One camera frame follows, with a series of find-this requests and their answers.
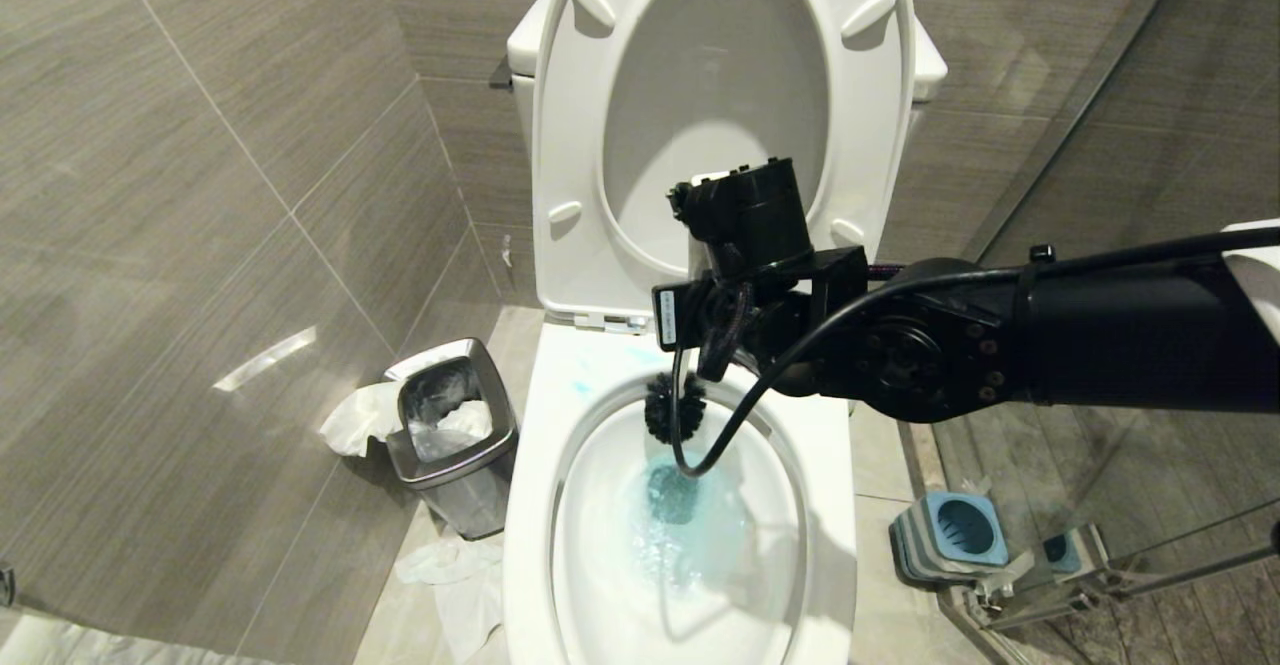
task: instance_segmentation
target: gray tile wall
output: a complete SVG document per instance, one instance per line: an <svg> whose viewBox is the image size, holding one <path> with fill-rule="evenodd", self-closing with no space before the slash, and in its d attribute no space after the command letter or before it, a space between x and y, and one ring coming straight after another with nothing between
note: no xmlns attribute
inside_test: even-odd
<svg viewBox="0 0 1280 665"><path fill-rule="evenodd" d="M22 602L348 662L411 506L384 457L339 463L315 431L499 308L389 0L0 12L0 555ZM315 341L212 387L297 332Z"/></svg>
<svg viewBox="0 0 1280 665"><path fill-rule="evenodd" d="M915 0L951 77L906 153L881 258L972 249L1002 194L1051 153L1065 129L1055 119L1075 113L1080 83L1097 77L1116 31L1147 1ZM532 0L394 3L489 267L511 299L538 306L516 109L485 86Z"/></svg>
<svg viewBox="0 0 1280 665"><path fill-rule="evenodd" d="M1280 214L1280 0L1164 0L991 252L1091 254Z"/></svg>

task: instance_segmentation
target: toilet tank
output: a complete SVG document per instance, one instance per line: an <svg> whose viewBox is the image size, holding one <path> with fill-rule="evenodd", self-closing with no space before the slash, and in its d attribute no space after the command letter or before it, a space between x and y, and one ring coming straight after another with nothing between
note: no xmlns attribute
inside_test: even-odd
<svg viewBox="0 0 1280 665"><path fill-rule="evenodd" d="M534 77L538 69L538 50L543 42L543 27L552 0L534 0L520 19L520 24L507 38L507 60L511 65L511 88L516 95L520 113L520 133L525 138L525 153L530 153L534 127ZM925 104L933 100L947 77L947 63L942 59L929 33L919 18L915 19L915 87L911 91L911 120L906 137L911 136L924 119Z"/></svg>

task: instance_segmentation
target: stainless steel trash can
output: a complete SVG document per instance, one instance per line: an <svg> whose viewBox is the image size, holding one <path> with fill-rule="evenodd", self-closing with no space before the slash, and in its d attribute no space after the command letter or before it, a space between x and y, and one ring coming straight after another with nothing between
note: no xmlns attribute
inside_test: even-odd
<svg viewBox="0 0 1280 665"><path fill-rule="evenodd" d="M403 379L399 393L403 428L387 439L397 477L462 538L502 532L518 432L507 387L489 350L475 338L466 338L434 347L406 363L424 366ZM410 423L419 422L434 431L444 416L467 400L484 400L489 405L493 432L462 450L445 448L443 457L424 460L413 446Z"/></svg>

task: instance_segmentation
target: floor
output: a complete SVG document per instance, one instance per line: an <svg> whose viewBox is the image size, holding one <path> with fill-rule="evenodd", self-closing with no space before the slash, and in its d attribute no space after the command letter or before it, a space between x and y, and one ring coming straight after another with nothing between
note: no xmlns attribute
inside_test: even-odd
<svg viewBox="0 0 1280 665"><path fill-rule="evenodd" d="M991 482L1011 552L1093 522L1112 560L1170 573L1257 547L1280 518L1276 416L1006 404L934 434L951 489ZM1009 638L1030 662L1280 665L1280 561Z"/></svg>
<svg viewBox="0 0 1280 665"><path fill-rule="evenodd" d="M489 350L503 373L516 411L522 413L532 372L541 311L503 308L489 338ZM897 582L887 528L911 504L911 485L897 425L869 409L850 419L858 523L858 615L850 665L986 664L987 660L938 611L934 596ZM438 537L429 510L421 506L401 556ZM504 665L507 643L500 629L468 662ZM390 575L375 606L355 665L453 664L440 634L430 586L404 584Z"/></svg>

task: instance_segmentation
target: blue water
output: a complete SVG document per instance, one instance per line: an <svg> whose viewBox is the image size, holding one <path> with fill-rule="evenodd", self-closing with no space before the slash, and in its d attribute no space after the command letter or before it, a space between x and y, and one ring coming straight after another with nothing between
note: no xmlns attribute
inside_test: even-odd
<svg viewBox="0 0 1280 665"><path fill-rule="evenodd" d="M686 451L700 460L698 451ZM690 480L671 451L653 457L628 486L635 564L654 583L685 591L727 579L746 542L748 515L723 469Z"/></svg>

